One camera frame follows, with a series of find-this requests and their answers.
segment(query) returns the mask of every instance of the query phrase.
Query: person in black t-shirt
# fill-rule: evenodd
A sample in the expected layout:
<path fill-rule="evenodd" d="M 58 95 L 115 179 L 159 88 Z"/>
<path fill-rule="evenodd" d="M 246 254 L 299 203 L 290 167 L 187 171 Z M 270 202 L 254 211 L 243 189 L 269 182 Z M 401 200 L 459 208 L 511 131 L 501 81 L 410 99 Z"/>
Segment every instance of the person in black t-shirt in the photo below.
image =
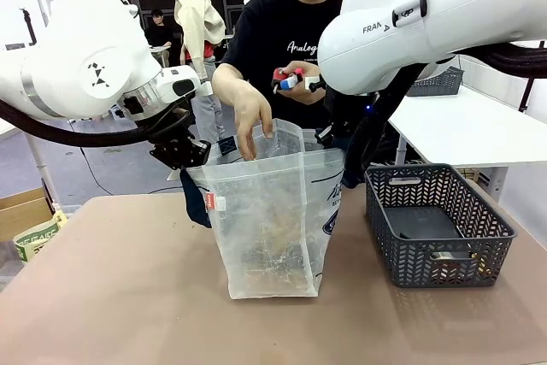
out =
<path fill-rule="evenodd" d="M 149 27 L 144 32 L 148 39 L 148 44 L 154 47 L 171 46 L 173 29 L 163 24 L 163 12 L 159 9 L 153 10 L 152 20 L 154 21 L 154 26 Z"/>
<path fill-rule="evenodd" d="M 286 74 L 302 68 L 304 76 L 319 75 L 317 45 L 341 5 L 342 0 L 251 0 L 244 7 L 213 77 L 213 90 L 234 107 L 245 160 L 256 158 L 252 127 L 259 120 L 267 137 L 272 136 L 272 117 L 302 128 L 326 126 L 324 90 L 311 93 L 301 82 L 274 95 L 271 82 L 276 68 Z"/>

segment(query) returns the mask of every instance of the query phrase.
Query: table leg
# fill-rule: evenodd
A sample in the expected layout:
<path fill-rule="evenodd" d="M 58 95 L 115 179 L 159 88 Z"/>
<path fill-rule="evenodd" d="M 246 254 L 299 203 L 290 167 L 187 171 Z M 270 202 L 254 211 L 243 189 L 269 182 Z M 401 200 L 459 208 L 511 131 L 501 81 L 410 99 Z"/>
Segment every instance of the table leg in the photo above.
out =
<path fill-rule="evenodd" d="M 403 138 L 403 136 L 399 137 L 399 146 L 397 147 L 397 155 L 395 157 L 395 165 L 396 166 L 403 166 L 404 165 L 404 158 L 407 155 L 407 140 Z"/>
<path fill-rule="evenodd" d="M 497 167 L 494 168 L 494 172 L 490 177 L 488 194 L 496 201 L 499 201 L 499 198 L 502 196 L 503 184 L 505 183 L 505 177 L 507 177 L 508 171 L 508 167 Z"/>
<path fill-rule="evenodd" d="M 36 139 L 27 133 L 25 133 L 25 137 L 26 137 L 26 141 L 28 142 L 28 146 L 31 149 L 32 156 L 34 157 L 34 162 L 36 162 L 36 168 L 38 169 L 38 172 L 40 173 L 40 176 L 42 177 L 42 179 L 44 179 L 45 186 L 48 188 L 48 191 L 50 192 L 51 199 L 55 201 L 57 204 L 61 205 L 61 198 L 59 197 L 59 193 L 57 192 L 57 189 L 53 185 L 53 180 L 51 179 L 48 166 L 45 163 L 44 158 L 40 154 L 38 146 L 36 145 Z"/>

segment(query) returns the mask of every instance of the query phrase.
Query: person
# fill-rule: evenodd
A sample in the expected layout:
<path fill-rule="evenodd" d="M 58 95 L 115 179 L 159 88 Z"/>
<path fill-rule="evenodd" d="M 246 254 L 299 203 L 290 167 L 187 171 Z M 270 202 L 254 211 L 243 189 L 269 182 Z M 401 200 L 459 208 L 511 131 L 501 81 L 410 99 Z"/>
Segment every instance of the person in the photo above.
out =
<path fill-rule="evenodd" d="M 154 25 L 144 31 L 148 44 L 153 47 L 171 47 L 173 45 L 173 29 L 163 23 L 163 12 L 159 9 L 152 10 Z M 160 61 L 169 61 L 169 50 L 164 50 L 159 55 Z"/>
<path fill-rule="evenodd" d="M 202 83 L 210 82 L 215 72 L 214 49 L 226 34 L 221 15 L 211 0 L 177 0 L 174 15 L 184 33 L 180 64 L 188 63 Z M 219 98 L 215 95 L 194 97 L 191 105 L 200 139 L 212 144 L 223 139 L 225 130 Z"/>
<path fill-rule="evenodd" d="M 262 120 L 272 136 L 272 118 L 302 128 L 325 127 L 325 90 L 306 91 L 300 82 L 274 94 L 276 68 L 297 68 L 318 76 L 317 46 L 328 24 L 340 14 L 342 0 L 250 0 L 238 20 L 230 47 L 213 78 L 215 94 L 234 107 L 238 146 L 245 160 L 256 158 L 252 127 Z"/>

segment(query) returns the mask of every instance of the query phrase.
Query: blue logo on bag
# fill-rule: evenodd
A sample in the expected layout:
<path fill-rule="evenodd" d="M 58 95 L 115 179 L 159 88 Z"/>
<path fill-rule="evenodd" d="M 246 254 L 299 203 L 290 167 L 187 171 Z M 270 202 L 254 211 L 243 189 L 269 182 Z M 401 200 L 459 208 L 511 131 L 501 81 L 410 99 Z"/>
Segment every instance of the blue logo on bag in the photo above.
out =
<path fill-rule="evenodd" d="M 338 211 L 332 215 L 331 218 L 328 219 L 326 224 L 323 226 L 323 232 L 327 235 L 332 234 L 332 230 L 334 229 L 334 224 L 336 224 L 336 217 L 338 217 Z"/>

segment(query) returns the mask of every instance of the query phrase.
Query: table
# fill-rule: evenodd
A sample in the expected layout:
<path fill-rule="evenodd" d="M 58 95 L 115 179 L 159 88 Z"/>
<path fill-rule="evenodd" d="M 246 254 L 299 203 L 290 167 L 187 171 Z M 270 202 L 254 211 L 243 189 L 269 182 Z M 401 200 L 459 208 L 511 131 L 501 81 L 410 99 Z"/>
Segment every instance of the table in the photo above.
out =
<path fill-rule="evenodd" d="M 390 123 L 427 162 L 494 168 L 489 193 L 499 200 L 509 166 L 547 163 L 547 125 L 465 86 L 457 96 L 405 97 Z"/>
<path fill-rule="evenodd" d="M 180 193 L 84 205 L 0 293 L 28 364 L 528 364 L 547 360 L 547 252 L 524 230 L 489 289 L 400 290 L 345 191 L 319 298 L 232 301 Z"/>
<path fill-rule="evenodd" d="M 0 141 L 6 138 L 10 138 L 18 132 L 20 132 L 19 129 L 17 129 L 7 121 L 0 119 Z M 38 169 L 40 176 L 44 180 L 45 186 L 48 189 L 51 199 L 57 204 L 61 205 L 61 198 L 59 197 L 59 193 L 57 192 L 57 189 L 53 184 L 53 180 L 51 179 L 50 171 L 48 170 L 47 164 L 45 163 L 45 160 L 40 153 L 38 145 L 36 144 L 36 138 L 27 133 L 25 133 L 25 137 L 31 150 L 32 157 L 34 158 L 34 162 L 36 163 L 36 168 Z"/>
<path fill-rule="evenodd" d="M 168 50 L 171 46 L 157 46 L 157 47 L 150 47 L 150 53 L 152 53 L 153 56 L 159 56 L 162 59 L 162 67 L 167 68 L 169 67 L 169 62 L 165 58 L 165 53 L 163 53 L 165 50 Z"/>

